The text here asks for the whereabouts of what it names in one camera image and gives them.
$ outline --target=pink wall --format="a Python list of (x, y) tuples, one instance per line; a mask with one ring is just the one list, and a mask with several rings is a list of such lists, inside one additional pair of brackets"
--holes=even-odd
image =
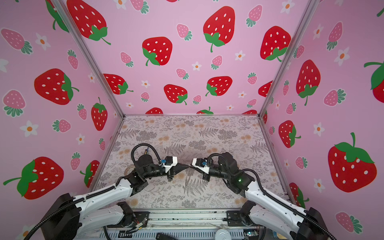
[[(383, 62), (384, 16), (377, 16), (383, 7), (380, 1), (321, 2), (300, 42), (304, 52), (291, 60), (268, 108), (266, 126), (297, 204), (319, 210), (337, 239), (382, 236), (384, 74), (383, 66), (364, 64)], [(330, 51), (329, 39), (337, 41)], [(305, 84), (311, 88), (303, 91)], [(294, 145), (292, 124), (301, 136)]]
[[(57, 197), (88, 191), (80, 170), (87, 173), (92, 161), (101, 161), (105, 151), (100, 148), (99, 139), (105, 140), (107, 148), (119, 120), (114, 118), (114, 108), (97, 80), (90, 81), (91, 70), (72, 36), (63, 30), (66, 27), (56, 22), (54, 30), (53, 22), (45, 1), (9, 0), (0, 9), (0, 96), (6, 110), (0, 114), (0, 176), (2, 183), (22, 177), (1, 185), (2, 239), (23, 239), (23, 233), (40, 221)], [(28, 46), (32, 53), (24, 54), (21, 48), (30, 49)], [(71, 49), (76, 59), (69, 61)], [(64, 73), (72, 87), (79, 89), (73, 89), (71, 101), (68, 80), (66, 87), (62, 85)], [(91, 119), (98, 97), (108, 113), (102, 131), (95, 128)], [(79, 115), (78, 104), (85, 106), (86, 114), (82, 110)], [(63, 124), (57, 132), (52, 125), (62, 119), (70, 124), (70, 129)], [(79, 134), (85, 136), (80, 144)], [(72, 158), (74, 153), (80, 155), (79, 159)], [(41, 231), (32, 239), (42, 239), (40, 234)]]
[[(241, 4), (228, 0), (122, 0), (121, 5), (117, 0), (85, 2), (68, 0), (67, 6), (102, 72), (114, 74), (116, 79), (127, 82), (128, 91), (123, 91), (123, 94), (119, 94), (117, 82), (111, 84), (126, 114), (144, 114), (152, 108), (160, 108), (165, 114), (197, 113), (203, 109), (215, 114), (241, 114), (260, 110), (265, 96), (259, 94), (259, 89), (261, 92), (264, 85), (270, 86), (269, 82), (280, 64), (276, 57), (283, 54), (279, 51), (289, 44), (289, 35), (294, 34), (308, 1), (289, 0), (284, 2), (284, 6), (283, 1), (268, 0), (242, 0)], [(218, 19), (210, 18), (216, 11)], [(253, 25), (251, 20), (255, 20), (256, 24)], [(96, 25), (97, 29), (92, 30), (92, 25)], [(218, 40), (210, 36), (215, 32), (220, 34)], [(210, 42), (207, 42), (204, 33), (207, 33)], [(152, 47), (162, 43), (166, 45)], [(154, 54), (154, 61), (148, 61), (143, 54), (143, 46), (149, 58), (151, 53)], [(279, 49), (271, 57), (273, 60), (264, 60), (277, 47)], [(213, 62), (219, 68), (214, 70), (216, 67), (211, 67)], [(251, 73), (256, 74), (257, 80), (249, 76)], [(227, 80), (223, 87), (211, 90), (218, 96), (211, 95), (207, 90), (207, 82), (211, 78), (215, 78), (214, 87), (216, 84), (220, 87), (220, 81)], [(229, 82), (232, 82), (230, 87), (225, 87)], [(187, 98), (172, 86), (169, 95), (166, 95), (164, 87), (168, 84), (178, 86), (178, 90), (188, 94)], [(176, 97), (177, 93), (183, 95), (181, 103), (175, 103), (178, 99), (174, 97), (174, 92)]]

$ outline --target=pink side wall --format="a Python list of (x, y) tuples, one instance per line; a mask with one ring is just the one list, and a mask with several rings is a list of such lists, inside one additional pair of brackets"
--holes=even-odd
[[(382, 64), (384, 60), (381, 44), (384, 16), (377, 16), (383, 7), (380, 1), (321, 2), (300, 42), (304, 52), (291, 60), (267, 110), (266, 126), (271, 128), (271, 133), (272, 127), (275, 128), (270, 137), (288, 183), (295, 183), (302, 192), (297, 204), (301, 202), (307, 209), (314, 207), (320, 211), (337, 239), (378, 239), (382, 236), (384, 87), (379, 84), (384, 72), (382, 65), (364, 67), (364, 64)], [(342, 35), (336, 36), (337, 45), (328, 51), (328, 36), (338, 22), (343, 25)], [(305, 63), (307, 60), (313, 61), (315, 66)], [(304, 106), (306, 98), (298, 96), (296, 86), (311, 80), (309, 84), (314, 87), (319, 75), (311, 70), (316, 72), (316, 68), (321, 80)], [(371, 82), (375, 71), (377, 77)], [(289, 90), (284, 95), (286, 80)], [(371, 83), (379, 86), (372, 91)], [(326, 98), (333, 89), (336, 96)], [(331, 107), (333, 99), (339, 99), (340, 103)], [(287, 108), (292, 103), (297, 107), (293, 112), (288, 111), (292, 113), (289, 115)], [(284, 134), (291, 125), (283, 124), (287, 120), (294, 124), (296, 136), (301, 136), (289, 148), (285, 144), (293, 136), (289, 135), (287, 140)], [(355, 148), (350, 146), (353, 145), (352, 132), (356, 136)], [(295, 194), (295, 185), (291, 186)]]
[[(16, 2), (9, 0), (0, 9), (0, 28), (19, 32), (24, 38), (21, 43), (28, 41), (33, 51), (30, 55), (23, 54), (20, 50), (10, 46), (3, 36), (0, 36), (2, 108), (7, 107), (4, 104), (7, 97), (5, 99), (3, 97), (12, 89), (21, 93), (26, 103), (25, 107), (21, 109), (23, 113), (20, 116), (12, 117), (12, 114), (7, 115), (7, 111), (3, 110), (0, 114), (0, 122), (3, 127), (0, 144), (2, 153), (0, 182), (23, 177), (0, 186), (2, 239), (23, 239), (23, 233), (29, 231), (41, 220), (57, 197), (67, 192), (81, 194), (88, 191), (84, 183), (84, 175), (80, 174), (80, 170), (86, 173), (86, 168), (92, 161), (101, 161), (105, 151), (100, 148), (99, 139), (103, 138), (106, 143), (105, 148), (108, 148), (109, 140), (119, 120), (114, 118), (115, 110), (97, 80), (90, 82), (88, 75), (91, 74), (91, 70), (72, 36), (63, 31), (57, 23), (55, 23), (56, 30), (54, 30), (53, 22), (54, 18), (48, 12), (45, 1), (20, 0)], [(7, 35), (6, 31), (2, 31), (2, 33), (4, 36)], [(38, 39), (36, 34), (43, 38), (45, 50), (42, 45), (36, 43)], [(67, 52), (70, 49), (76, 53), (78, 61), (76, 70), (68, 61)], [(72, 86), (79, 89), (79, 92), (74, 90), (72, 100), (66, 105), (59, 105), (41, 97), (34, 87), (35, 79), (38, 76), (55, 68), (64, 72)], [(58, 72), (53, 70), (51, 81), (55, 81), (54, 76)], [(59, 77), (61, 79), (58, 82), (61, 82), (63, 75), (60, 74)], [(41, 81), (47, 81), (46, 88), (52, 83), (46, 78)], [(55, 90), (50, 88), (47, 91), (52, 96), (55, 94)], [(60, 87), (56, 87), (56, 91), (64, 93)], [(12, 101), (16, 95), (8, 96)], [(108, 112), (108, 118), (102, 131), (96, 130), (91, 119), (91, 109), (95, 103), (99, 102), (98, 97)], [(86, 120), (80, 118), (77, 110), (78, 104), (85, 106), (87, 113), (84, 118), (86, 117)], [(71, 125), (71, 128), (64, 133), (60, 132), (60, 129), (59, 132), (56, 132), (52, 127), (54, 121), (61, 119), (65, 119)], [(84, 143), (79, 144), (76, 139), (79, 134), (85, 136)], [(71, 160), (76, 152), (80, 154), (80, 163), (76, 170), (72, 170)], [(39, 230), (32, 239), (42, 238)]]
[[(210, 111), (215, 114), (241, 114), (249, 110), (260, 111), (265, 97), (261, 96), (258, 91), (265, 84), (269, 86), (268, 82), (273, 80), (280, 65), (276, 58), (271, 61), (261, 58), (260, 50), (262, 45), (264, 46), (264, 35), (270, 28), (279, 26), (290, 36), (293, 36), (308, 1), (294, 0), (292, 2), (290, 0), (289, 7), (285, 8), (287, 2), (283, 6), (283, 1), (268, 0), (256, 2), (242, 0), (241, 3), (228, 0), (147, 0), (143, 7), (135, 5), (139, 10), (136, 10), (131, 2), (143, 1), (122, 0), (122, 5), (120, 5), (117, 0), (107, 2), (86, 0), (86, 5), (89, 4), (99, 13), (94, 15), (96, 19), (93, 20), (89, 17), (92, 15), (89, 12), (94, 12), (94, 10), (87, 11), (88, 6), (85, 5), (85, 9), (82, 9), (80, 0), (67, 1), (67, 6), (69, 6), (70, 12), (73, 13), (73, 19), (79, 24), (80, 31), (83, 32), (82, 29), (84, 30), (83, 33), (86, 37), (83, 37), (83, 39), (102, 72), (120, 76), (127, 82), (128, 90), (134, 91), (115, 95), (123, 111), (126, 114), (144, 114), (152, 108), (160, 108), (165, 114), (195, 114), (200, 110), (209, 110), (210, 107)], [(256, 19), (256, 25), (248, 27), (248, 14), (258, 5), (262, 6), (261, 17), (258, 20)], [(145, 11), (146, 6), (149, 6), (148, 12)], [(205, 25), (208, 18), (224, 6), (230, 7), (227, 7), (228, 15), (224, 17), (226, 12), (220, 12), (218, 20), (214, 18), (212, 22)], [(231, 8), (235, 17), (232, 17), (228, 22)], [(214, 32), (215, 27), (208, 28), (208, 25), (212, 24), (214, 26), (215, 23), (223, 20), (221, 17), (225, 20), (221, 22), (223, 24), (219, 24), (218, 30), (223, 29), (226, 32), (221, 31), (220, 38), (225, 41), (225, 35), (233, 34), (233, 37), (223, 46), (217, 47), (214, 45), (211, 53), (211, 43), (205, 39), (203, 27), (206, 27), (208, 35), (211, 34)], [(104, 21), (98, 23), (97, 20), (99, 19), (104, 19), (106, 24), (104, 24)], [(234, 25), (227, 28), (227, 23), (230, 25), (233, 22)], [(99, 41), (88, 39), (90, 29), (86, 24), (89, 26), (95, 24), (98, 28), (106, 26), (108, 31), (103, 39), (111, 43), (111, 45), (108, 45), (100, 38), (98, 38)], [(179, 36), (178, 24), (188, 27), (192, 39), (186, 41)], [(283, 36), (285, 36), (283, 32), (280, 32), (277, 39), (282, 44), (285, 42)], [(167, 56), (169, 61), (165, 65), (157, 66), (148, 62), (148, 66), (146, 66), (148, 58), (143, 54), (142, 44), (146, 39), (154, 37), (166, 37), (172, 43), (172, 53)], [(273, 49), (276, 47), (274, 46), (274, 37), (275, 35), (269, 45), (273, 46)], [(269, 46), (266, 50), (267, 55), (272, 52)], [(121, 52), (129, 55), (133, 66), (126, 66), (122, 62)], [(236, 56), (239, 55), (242, 55), (241, 61), (236, 60)], [(211, 68), (212, 60), (217, 56), (222, 57), (222, 64), (218, 69), (213, 70)], [(157, 60), (161, 63), (160, 54)], [(198, 62), (199, 70), (195, 67), (196, 62)], [(181, 73), (181, 78), (176, 73), (176, 69), (185, 70), (185, 72)], [(188, 79), (182, 78), (185, 73), (188, 73)], [(250, 73), (257, 75), (256, 82), (250, 80), (253, 84), (248, 82)], [(222, 96), (213, 96), (208, 93), (207, 82), (209, 79), (219, 76), (229, 76), (233, 83), (230, 88), (222, 88), (225, 91)], [(143, 81), (147, 81), (149, 86), (145, 85)], [(164, 92), (164, 86), (167, 84), (182, 87), (188, 92), (185, 100), (187, 105), (184, 102), (179, 104), (169, 101)], [(141, 99), (141, 94), (144, 92), (149, 95), (149, 100), (146, 102)], [(197, 95), (201, 96), (201, 101), (198, 100), (200, 103), (194, 104), (193, 101), (198, 99), (195, 99)], [(256, 103), (251, 102), (248, 108), (248, 102), (253, 99), (256, 99)]]

